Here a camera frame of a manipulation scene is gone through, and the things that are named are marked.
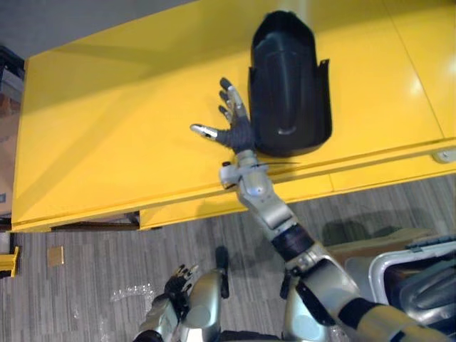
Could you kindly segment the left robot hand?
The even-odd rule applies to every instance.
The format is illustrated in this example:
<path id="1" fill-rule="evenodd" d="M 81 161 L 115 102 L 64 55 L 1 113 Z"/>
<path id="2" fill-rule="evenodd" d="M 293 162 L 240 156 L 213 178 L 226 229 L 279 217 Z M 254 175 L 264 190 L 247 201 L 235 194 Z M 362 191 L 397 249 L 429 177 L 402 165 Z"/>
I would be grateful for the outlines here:
<path id="1" fill-rule="evenodd" d="M 190 309 L 189 290 L 192 287 L 191 279 L 198 267 L 197 264 L 189 267 L 181 264 L 165 284 L 164 293 L 171 301 L 179 320 L 182 320 Z"/>

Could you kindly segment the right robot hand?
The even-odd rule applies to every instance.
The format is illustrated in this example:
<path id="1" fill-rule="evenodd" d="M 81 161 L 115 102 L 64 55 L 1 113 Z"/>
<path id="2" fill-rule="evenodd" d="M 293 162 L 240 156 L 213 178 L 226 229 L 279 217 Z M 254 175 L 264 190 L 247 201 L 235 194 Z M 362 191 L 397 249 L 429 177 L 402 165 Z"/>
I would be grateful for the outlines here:
<path id="1" fill-rule="evenodd" d="M 254 133 L 242 97 L 227 78 L 222 77 L 219 84 L 219 96 L 224 105 L 220 105 L 218 110 L 228 121 L 229 129 L 216 129 L 195 123 L 191 124 L 190 130 L 233 150 L 236 155 L 245 150 L 253 150 Z"/>

